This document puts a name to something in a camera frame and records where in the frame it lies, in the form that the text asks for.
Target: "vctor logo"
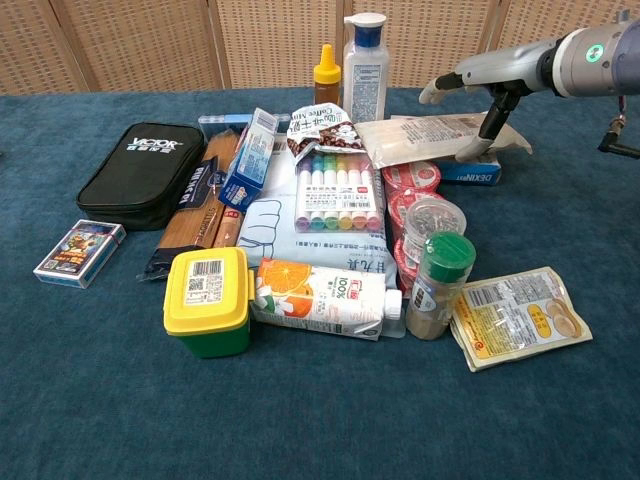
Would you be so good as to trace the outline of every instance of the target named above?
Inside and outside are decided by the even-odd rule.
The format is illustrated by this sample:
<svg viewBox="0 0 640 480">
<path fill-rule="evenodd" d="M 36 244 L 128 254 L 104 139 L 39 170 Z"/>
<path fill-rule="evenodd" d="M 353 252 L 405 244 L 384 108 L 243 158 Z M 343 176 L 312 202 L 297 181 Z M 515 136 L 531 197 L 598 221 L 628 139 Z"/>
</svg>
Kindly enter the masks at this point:
<svg viewBox="0 0 640 480">
<path fill-rule="evenodd" d="M 183 145 L 175 140 L 156 140 L 154 138 L 138 138 L 134 137 L 133 142 L 127 146 L 127 150 L 171 153 L 176 146 Z"/>
</svg>

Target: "yellow bottle cap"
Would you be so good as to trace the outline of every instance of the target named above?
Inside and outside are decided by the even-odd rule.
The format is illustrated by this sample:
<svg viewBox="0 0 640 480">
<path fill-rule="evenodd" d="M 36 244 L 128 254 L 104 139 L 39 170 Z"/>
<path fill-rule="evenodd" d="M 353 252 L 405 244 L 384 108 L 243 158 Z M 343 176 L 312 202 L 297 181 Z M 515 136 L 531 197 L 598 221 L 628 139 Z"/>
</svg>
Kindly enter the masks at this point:
<svg viewBox="0 0 640 480">
<path fill-rule="evenodd" d="M 336 65 L 333 47 L 329 43 L 322 46 L 320 63 L 313 67 L 313 81 L 325 85 L 340 83 L 340 67 Z"/>
</svg>

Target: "blue carpet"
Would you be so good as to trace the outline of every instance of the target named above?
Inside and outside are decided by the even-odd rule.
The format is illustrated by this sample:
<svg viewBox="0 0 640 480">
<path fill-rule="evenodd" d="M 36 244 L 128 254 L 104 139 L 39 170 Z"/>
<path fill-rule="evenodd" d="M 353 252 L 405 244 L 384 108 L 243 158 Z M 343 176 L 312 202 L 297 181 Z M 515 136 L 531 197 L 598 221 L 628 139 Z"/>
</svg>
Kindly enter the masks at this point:
<svg viewBox="0 0 640 480">
<path fill-rule="evenodd" d="M 387 113 L 489 107 L 417 94 L 391 91 Z M 496 187 L 441 187 L 467 214 L 471 280 L 550 265 L 592 342 L 472 374 L 450 333 L 369 343 L 257 324 L 245 354 L 202 361 L 164 332 L 164 284 L 135 279 L 161 232 L 129 233 L 88 290 L 31 273 L 130 124 L 311 99 L 0 98 L 0 478 L 638 478 L 640 163 L 596 151 L 612 99 L 523 99 L 510 123 L 534 155 L 502 155 Z M 632 115 L 629 143 L 639 129 Z"/>
</svg>

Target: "spice jar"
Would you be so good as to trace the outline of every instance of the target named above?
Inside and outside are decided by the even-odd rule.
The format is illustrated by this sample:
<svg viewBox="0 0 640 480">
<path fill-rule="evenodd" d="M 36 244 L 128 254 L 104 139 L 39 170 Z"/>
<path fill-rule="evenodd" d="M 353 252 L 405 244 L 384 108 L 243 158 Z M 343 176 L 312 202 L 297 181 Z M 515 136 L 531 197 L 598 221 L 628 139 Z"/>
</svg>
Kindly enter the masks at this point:
<svg viewBox="0 0 640 480">
<path fill-rule="evenodd" d="M 444 333 L 475 260 L 476 249 L 459 233 L 436 232 L 425 242 L 407 312 L 411 333 L 423 340 Z"/>
</svg>

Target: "marker pack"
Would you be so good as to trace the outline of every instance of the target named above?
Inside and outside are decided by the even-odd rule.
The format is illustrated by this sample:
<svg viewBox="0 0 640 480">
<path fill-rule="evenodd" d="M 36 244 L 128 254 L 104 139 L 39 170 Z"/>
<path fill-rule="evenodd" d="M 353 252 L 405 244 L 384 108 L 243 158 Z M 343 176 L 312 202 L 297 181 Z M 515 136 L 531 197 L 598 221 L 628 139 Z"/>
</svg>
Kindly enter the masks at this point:
<svg viewBox="0 0 640 480">
<path fill-rule="evenodd" d="M 375 195 L 380 178 L 366 154 L 311 152 L 298 163 L 297 181 L 297 232 L 384 229 Z"/>
</svg>

